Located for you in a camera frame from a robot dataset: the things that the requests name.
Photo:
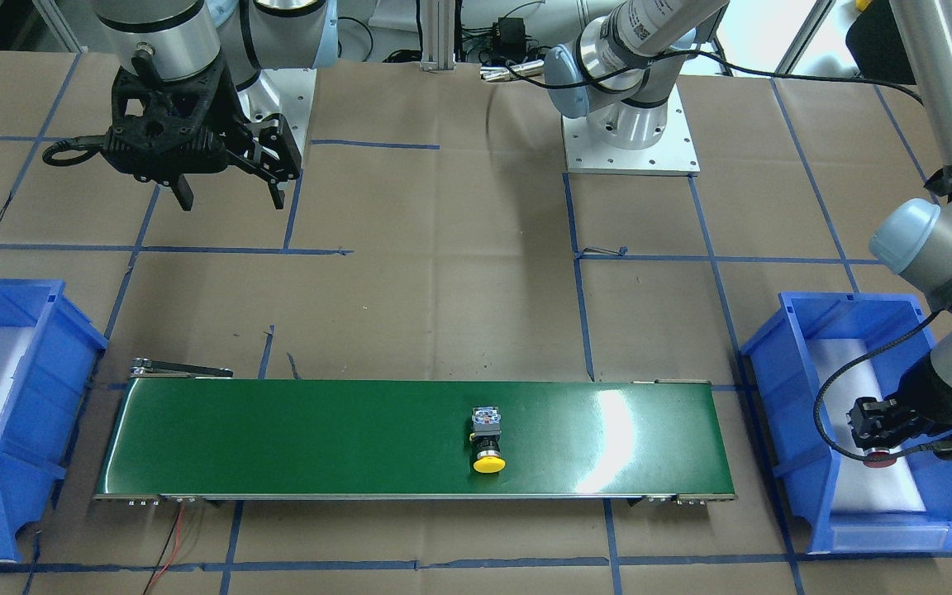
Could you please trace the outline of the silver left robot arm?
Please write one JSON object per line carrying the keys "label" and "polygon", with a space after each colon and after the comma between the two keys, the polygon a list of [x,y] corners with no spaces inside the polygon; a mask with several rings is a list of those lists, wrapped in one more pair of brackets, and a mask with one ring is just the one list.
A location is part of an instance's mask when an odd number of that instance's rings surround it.
{"label": "silver left robot arm", "polygon": [[[657,108],[674,77],[654,68],[683,57],[678,40],[719,7],[719,1],[621,2],[578,39],[548,50],[541,86],[569,118],[626,101]],[[891,8],[942,158],[926,189],[945,202],[907,201],[881,223],[869,251],[921,291],[933,315],[952,313],[952,1],[892,1]],[[847,415],[854,444],[846,447],[825,429],[822,403],[853,368],[849,362],[832,373],[813,404],[816,432],[828,447],[869,467],[918,452],[952,459],[952,334],[903,374],[892,395],[856,400]]]}

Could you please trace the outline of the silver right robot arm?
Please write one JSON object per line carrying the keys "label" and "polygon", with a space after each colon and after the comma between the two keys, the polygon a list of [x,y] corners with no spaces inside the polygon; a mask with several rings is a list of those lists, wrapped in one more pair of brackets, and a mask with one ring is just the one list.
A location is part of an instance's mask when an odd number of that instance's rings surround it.
{"label": "silver right robot arm", "polygon": [[333,1],[94,1],[121,67],[102,157],[193,206],[190,174],[230,167],[268,186],[276,208],[301,146],[269,71],[336,61]]}

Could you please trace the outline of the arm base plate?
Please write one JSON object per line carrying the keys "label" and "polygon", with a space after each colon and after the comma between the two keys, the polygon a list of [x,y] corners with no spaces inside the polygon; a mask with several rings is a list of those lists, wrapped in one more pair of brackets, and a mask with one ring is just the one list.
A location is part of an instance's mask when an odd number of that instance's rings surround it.
{"label": "arm base plate", "polygon": [[560,124],[572,174],[685,177],[702,170],[677,86],[654,108],[620,102]]}
{"label": "arm base plate", "polygon": [[298,149],[304,151],[317,75],[318,71],[313,69],[262,70],[253,82],[244,82],[238,87],[242,110],[251,121],[267,120],[272,113],[281,114]]}

